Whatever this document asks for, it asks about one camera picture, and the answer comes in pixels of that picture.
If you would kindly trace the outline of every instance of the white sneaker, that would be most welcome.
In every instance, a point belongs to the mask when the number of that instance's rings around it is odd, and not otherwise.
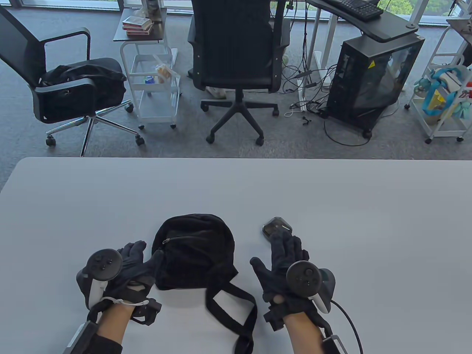
[[[225,100],[226,99],[226,91],[225,89],[220,89],[216,87],[208,87],[207,91],[211,93],[211,95],[216,98],[217,100]]]

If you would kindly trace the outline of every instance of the shelf cart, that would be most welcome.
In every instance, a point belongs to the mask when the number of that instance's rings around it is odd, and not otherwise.
[[[431,58],[426,65],[426,68],[423,72],[423,77],[428,78],[431,80],[430,73],[434,69],[441,69],[441,68],[448,68],[448,67],[457,67],[457,65],[461,65],[464,62],[464,56],[462,55],[462,51],[456,53],[438,53],[438,50],[441,46],[442,41],[444,40],[446,34],[451,30],[455,30],[466,42],[472,45],[472,32],[469,30],[469,22],[470,20],[465,18],[459,19],[448,19],[447,22],[449,26],[444,30],[443,34],[439,38],[438,44],[431,55]],[[441,58],[441,57],[453,57],[452,61],[446,65],[437,65],[434,64],[434,59]],[[416,96],[414,93],[410,99],[410,102],[405,105],[405,109],[410,109],[410,107],[415,112],[415,116],[417,117],[419,123],[423,127],[426,135],[428,138],[424,141],[426,144],[430,144],[435,137],[455,137],[458,142],[462,142],[464,140],[464,135],[470,130],[472,127],[472,122],[469,120],[463,120],[457,117],[452,117],[452,113],[456,108],[457,104],[463,101],[470,101],[468,96],[461,98],[461,93],[463,91],[469,91],[467,88],[467,84],[472,81],[472,71],[470,70],[463,70],[462,72],[462,82],[461,88],[459,89],[454,101],[452,102],[451,106],[445,110],[440,116],[438,116],[439,121],[430,126],[427,123],[428,116],[422,109],[424,98]],[[449,92],[442,86],[440,86],[437,91],[443,98],[446,98],[449,95]],[[441,129],[446,122],[446,120],[451,119],[456,126],[455,130],[443,130]]]
[[[159,61],[174,67],[177,57],[177,49],[170,48],[165,31],[167,9],[161,8],[162,23],[154,24],[154,29],[149,36],[128,36],[122,29],[122,21],[131,16],[136,9],[125,8],[118,24],[114,42],[123,42],[120,47],[121,60],[128,78],[129,88],[133,99],[136,115],[141,123],[170,123],[171,128],[176,127],[176,115],[179,103],[179,80],[171,78],[166,80],[160,76],[155,67]],[[129,65],[125,55],[125,47],[134,45],[136,55]],[[154,54],[142,54],[140,47],[152,46]],[[147,76],[153,76],[155,83],[146,84]]]

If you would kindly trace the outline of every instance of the chair base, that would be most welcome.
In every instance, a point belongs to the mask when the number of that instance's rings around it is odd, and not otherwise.
[[[80,152],[80,157],[83,157],[85,155],[85,150],[87,149],[88,142],[90,140],[90,135],[92,134],[92,129],[95,124],[98,122],[104,123],[109,126],[113,126],[115,128],[124,130],[126,132],[132,133],[135,136],[136,144],[138,146],[144,144],[144,139],[141,137],[137,131],[132,130],[126,126],[122,126],[121,124],[112,122],[111,120],[105,119],[102,116],[105,114],[108,114],[110,112],[113,112],[114,110],[117,110],[118,108],[127,106],[125,109],[128,113],[131,113],[133,111],[133,104],[131,103],[131,100],[123,101],[121,104],[115,107],[110,107],[106,108],[104,110],[99,110],[95,113],[94,116],[85,116],[82,118],[74,119],[73,121],[63,124],[57,128],[48,130],[46,132],[47,138],[46,138],[46,145],[48,146],[55,146],[56,145],[56,139],[52,136],[54,133],[61,132],[63,130],[72,128],[74,126],[79,126],[83,123],[86,123],[88,121],[88,127],[87,127],[87,133],[85,133],[85,138],[84,138],[84,143],[82,145],[82,151]]]
[[[243,90],[236,90],[236,99],[234,101],[230,100],[202,100],[200,103],[200,108],[204,111],[208,111],[209,106],[214,107],[227,107],[229,110],[225,115],[218,121],[218,123],[211,129],[210,134],[207,136],[206,141],[209,144],[213,144],[215,141],[215,133],[228,122],[232,116],[236,113],[241,113],[247,122],[253,127],[253,129],[259,134],[259,138],[256,140],[256,144],[262,146],[264,144],[264,132],[261,127],[255,121],[254,117],[249,113],[248,109],[251,108],[273,108],[272,115],[278,116],[278,105],[276,103],[267,103],[267,102],[247,102],[243,100]]]

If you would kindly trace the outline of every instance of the chrome chair base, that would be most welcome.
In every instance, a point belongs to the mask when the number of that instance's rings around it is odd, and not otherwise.
[[[57,128],[48,130],[46,132],[46,135],[47,135],[46,145],[48,145],[48,146],[55,146],[56,145],[56,140],[52,136],[53,134],[55,134],[57,132],[61,132],[61,131],[66,130],[66,129],[69,129],[69,128],[72,128],[74,126],[79,126],[83,123],[86,123],[87,121],[88,121],[87,133],[85,134],[84,144],[82,145],[82,151],[80,152],[80,157],[83,157],[85,155],[85,150],[87,149],[87,145],[88,145],[88,142],[90,140],[90,135],[92,134],[93,126],[95,124],[99,123],[99,122],[103,123],[103,124],[106,124],[108,126],[113,126],[115,128],[118,128],[118,129],[121,129],[121,130],[124,130],[126,132],[134,134],[136,144],[138,146],[143,145],[144,144],[144,139],[138,134],[137,131],[132,130],[132,129],[126,127],[126,126],[122,126],[121,124],[112,122],[111,120],[108,120],[108,119],[105,119],[105,118],[102,117],[105,114],[108,114],[110,112],[113,112],[114,110],[117,110],[118,108],[130,105],[130,104],[131,104],[131,100],[126,100],[126,101],[123,101],[118,106],[106,108],[104,110],[99,110],[95,113],[94,116],[85,116],[85,117],[82,117],[82,118],[74,119],[73,121],[68,122],[66,124],[63,124],[63,125],[61,125]]]

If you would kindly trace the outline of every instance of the black office chair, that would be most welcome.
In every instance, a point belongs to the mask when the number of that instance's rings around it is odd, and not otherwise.
[[[207,86],[236,90],[236,100],[202,100],[209,106],[229,107],[229,111],[210,131],[206,141],[213,143],[215,133],[236,113],[241,113],[259,134],[256,144],[264,144],[264,133],[248,108],[273,108],[276,103],[243,100],[243,90],[280,88],[282,55],[290,44],[290,20],[284,19],[286,0],[278,0],[270,24],[270,0],[192,0],[194,16],[188,41],[194,48],[192,78],[196,88]]]
[[[47,131],[46,144],[48,146],[56,145],[56,140],[52,134],[72,128],[73,126],[79,126],[86,121],[88,121],[88,129],[85,134],[80,156],[85,154],[92,128],[94,124],[98,122],[130,132],[135,135],[138,146],[144,144],[144,139],[138,132],[102,117],[124,106],[126,106],[127,112],[130,113],[133,111],[133,104],[130,100],[122,102],[125,91],[124,86],[123,90],[114,90],[115,94],[112,97],[105,97],[105,99],[103,95],[101,95],[101,90],[97,92],[97,83],[90,78],[81,78],[63,84],[40,87],[41,79],[51,73],[46,73],[46,53],[44,45],[48,42],[80,34],[87,36],[87,61],[69,64],[68,66],[78,67],[91,64],[122,73],[120,63],[112,58],[90,60],[90,32],[86,28],[81,27],[44,39],[37,39],[26,27],[13,17],[12,14],[4,7],[0,6],[0,59],[7,63],[28,83],[33,94],[34,115],[39,121],[48,124],[75,119],[67,124]],[[59,96],[64,97],[65,101],[73,101],[75,97],[85,97],[87,99],[84,100],[83,105],[79,108],[74,106],[72,109],[66,104],[59,108],[61,103],[58,99]],[[110,107],[110,105],[103,107],[105,102],[113,102],[116,104],[113,104],[113,107]]]

